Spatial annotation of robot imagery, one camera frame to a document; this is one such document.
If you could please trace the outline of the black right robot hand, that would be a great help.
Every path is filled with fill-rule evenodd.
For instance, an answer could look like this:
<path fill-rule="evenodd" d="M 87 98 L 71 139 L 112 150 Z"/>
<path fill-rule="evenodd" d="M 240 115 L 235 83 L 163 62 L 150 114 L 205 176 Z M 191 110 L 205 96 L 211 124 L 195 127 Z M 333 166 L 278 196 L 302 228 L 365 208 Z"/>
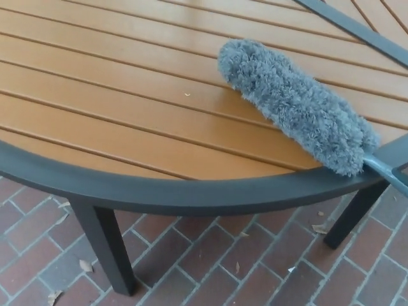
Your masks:
<path fill-rule="evenodd" d="M 392 169 L 393 176 L 405 187 L 408 186 L 408 176 L 405 172 L 403 172 L 400 168 L 393 168 Z"/>

